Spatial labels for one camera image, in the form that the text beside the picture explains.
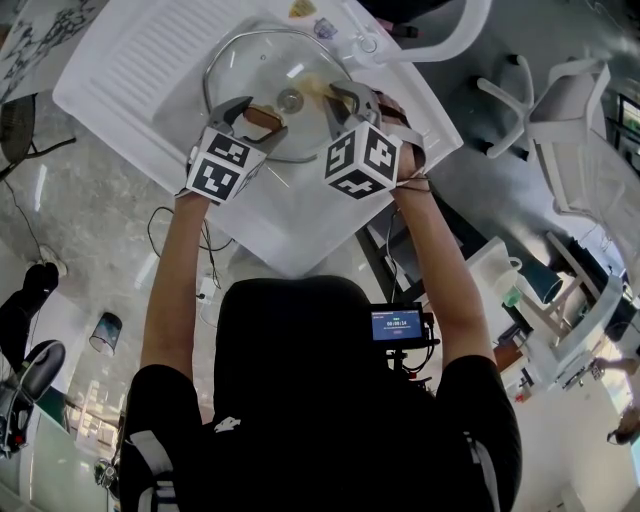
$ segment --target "glass lid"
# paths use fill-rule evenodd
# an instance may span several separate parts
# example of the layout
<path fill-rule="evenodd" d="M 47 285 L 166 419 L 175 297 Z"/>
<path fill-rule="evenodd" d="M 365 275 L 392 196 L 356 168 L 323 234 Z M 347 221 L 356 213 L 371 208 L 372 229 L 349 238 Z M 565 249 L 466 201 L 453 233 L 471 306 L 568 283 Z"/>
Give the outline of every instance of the glass lid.
<path fill-rule="evenodd" d="M 313 160 L 331 140 L 323 106 L 325 95 L 336 97 L 329 84 L 350 79 L 311 36 L 267 29 L 232 38 L 214 57 L 205 84 L 213 107 L 239 96 L 253 96 L 248 113 L 234 124 L 236 137 L 255 140 L 281 122 L 289 133 L 270 159 L 305 162 Z"/>

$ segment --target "black backpack strap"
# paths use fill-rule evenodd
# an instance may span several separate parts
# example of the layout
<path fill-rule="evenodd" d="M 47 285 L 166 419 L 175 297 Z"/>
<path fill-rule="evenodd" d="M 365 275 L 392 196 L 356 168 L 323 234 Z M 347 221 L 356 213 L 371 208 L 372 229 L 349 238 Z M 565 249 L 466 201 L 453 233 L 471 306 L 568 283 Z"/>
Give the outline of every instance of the black backpack strap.
<path fill-rule="evenodd" d="M 493 512 L 500 512 L 500 499 L 498 496 L 498 478 L 496 476 L 495 468 L 493 467 L 493 461 L 491 455 L 486 446 L 480 441 L 473 439 L 468 433 L 465 433 L 469 449 L 471 450 L 471 457 L 473 463 L 479 465 L 482 468 L 482 474 L 484 476 L 484 485 L 487 488 L 491 503 L 493 504 Z"/>
<path fill-rule="evenodd" d="M 138 512 L 179 512 L 173 485 L 173 464 L 164 446 L 151 430 L 136 432 L 130 438 L 156 481 L 154 487 L 140 495 Z"/>

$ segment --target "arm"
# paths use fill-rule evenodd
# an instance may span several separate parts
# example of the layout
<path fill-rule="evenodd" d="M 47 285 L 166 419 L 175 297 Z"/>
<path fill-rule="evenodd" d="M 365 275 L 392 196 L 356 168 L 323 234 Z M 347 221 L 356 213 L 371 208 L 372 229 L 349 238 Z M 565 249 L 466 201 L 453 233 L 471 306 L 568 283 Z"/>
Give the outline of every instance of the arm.
<path fill-rule="evenodd" d="M 625 372 L 627 375 L 631 376 L 638 370 L 638 366 L 640 364 L 634 359 L 618 359 L 616 361 L 608 361 L 601 357 L 598 357 L 594 361 L 595 365 L 601 370 L 618 370 L 621 372 Z"/>
<path fill-rule="evenodd" d="M 197 194 L 176 199 L 149 299 L 141 368 L 161 364 L 193 380 L 198 245 L 209 204 L 209 199 Z"/>
<path fill-rule="evenodd" d="M 404 110 L 388 96 L 381 103 Z M 402 124 L 385 118 L 387 123 Z M 413 150 L 405 144 L 400 152 L 398 180 L 416 171 Z M 442 333 L 443 365 L 468 356 L 484 356 L 495 362 L 482 299 L 449 226 L 438 209 L 427 180 L 414 180 L 411 188 L 397 188 L 393 197 L 411 233 L 422 272 L 422 282 Z"/>

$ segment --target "chair leg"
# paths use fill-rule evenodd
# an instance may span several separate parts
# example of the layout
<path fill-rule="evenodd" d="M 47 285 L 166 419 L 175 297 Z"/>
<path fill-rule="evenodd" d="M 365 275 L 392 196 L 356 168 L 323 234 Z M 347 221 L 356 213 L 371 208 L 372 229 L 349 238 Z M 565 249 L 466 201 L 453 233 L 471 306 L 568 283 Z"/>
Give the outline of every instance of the chair leg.
<path fill-rule="evenodd" d="M 484 153 L 485 155 L 492 147 L 493 147 L 493 143 L 488 142 L 486 140 L 481 140 L 478 143 L 478 151 L 480 151 L 480 153 Z"/>
<path fill-rule="evenodd" d="M 529 155 L 531 155 L 531 153 L 529 151 L 527 151 L 526 149 L 522 149 L 522 148 L 517 148 L 516 149 L 516 156 L 520 160 L 524 160 L 525 162 L 529 162 Z"/>
<path fill-rule="evenodd" d="M 518 114 L 518 117 L 520 118 L 524 117 L 529 110 L 517 99 L 511 96 L 511 94 L 503 91 L 497 85 L 492 84 L 486 78 L 478 78 L 478 89 L 486 92 L 487 94 L 491 94 L 491 96 L 501 101 L 511 110 L 516 112 Z"/>
<path fill-rule="evenodd" d="M 513 144 L 522 137 L 523 133 L 524 124 L 522 123 L 522 119 L 518 119 L 515 126 L 507 136 L 487 151 L 487 157 L 491 159 L 498 158 L 502 153 L 513 146 Z"/>
<path fill-rule="evenodd" d="M 533 94 L 533 77 L 531 76 L 531 69 L 529 68 L 529 62 L 522 55 L 509 55 L 509 62 L 516 66 L 520 66 L 522 74 L 524 75 L 524 100 L 522 103 L 528 108 L 532 108 L 535 102 Z"/>
<path fill-rule="evenodd" d="M 566 262 L 571 265 L 571 268 L 576 273 L 576 275 L 582 279 L 589 292 L 591 292 L 591 295 L 593 295 L 593 297 L 598 300 L 600 298 L 600 291 L 598 290 L 598 288 L 596 288 L 595 283 L 584 271 L 580 263 L 578 263 L 578 261 L 571 255 L 569 250 L 564 245 L 562 245 L 560 240 L 558 240 L 551 231 L 547 232 L 547 239 L 551 242 L 551 245 L 556 248 L 560 255 L 566 260 Z"/>
<path fill-rule="evenodd" d="M 527 155 L 527 163 L 532 164 L 538 159 L 538 152 L 536 151 L 536 143 L 533 139 L 529 139 L 529 154 Z"/>

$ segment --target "person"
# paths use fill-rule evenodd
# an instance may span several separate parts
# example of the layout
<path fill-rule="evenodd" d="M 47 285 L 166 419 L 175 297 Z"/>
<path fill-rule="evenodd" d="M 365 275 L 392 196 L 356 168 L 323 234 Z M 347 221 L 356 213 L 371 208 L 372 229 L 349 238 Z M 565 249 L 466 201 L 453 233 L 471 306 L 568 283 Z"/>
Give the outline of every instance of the person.
<path fill-rule="evenodd" d="M 41 259 L 29 264 L 22 289 L 0 306 L 0 349 L 16 373 L 26 355 L 31 321 L 58 287 L 59 279 L 67 275 L 66 264 L 51 248 L 40 245 L 38 249 Z"/>
<path fill-rule="evenodd" d="M 620 371 L 627 376 L 633 400 L 623 411 L 618 427 L 608 434 L 607 441 L 615 438 L 617 444 L 633 444 L 640 437 L 640 362 L 631 358 L 608 361 L 598 357 L 594 365 L 600 370 Z"/>
<path fill-rule="evenodd" d="M 386 122 L 402 123 L 395 101 L 380 94 L 380 102 L 398 113 Z M 400 179 L 415 172 L 405 144 Z M 198 245 L 210 202 L 194 194 L 176 200 L 128 395 L 124 512 L 269 503 L 512 508 L 520 435 L 479 292 L 429 182 L 412 180 L 393 197 L 442 335 L 437 395 L 389 368 L 371 339 L 370 304 L 354 283 L 249 280 L 231 286 L 221 305 L 215 415 L 206 425 L 192 355 Z"/>

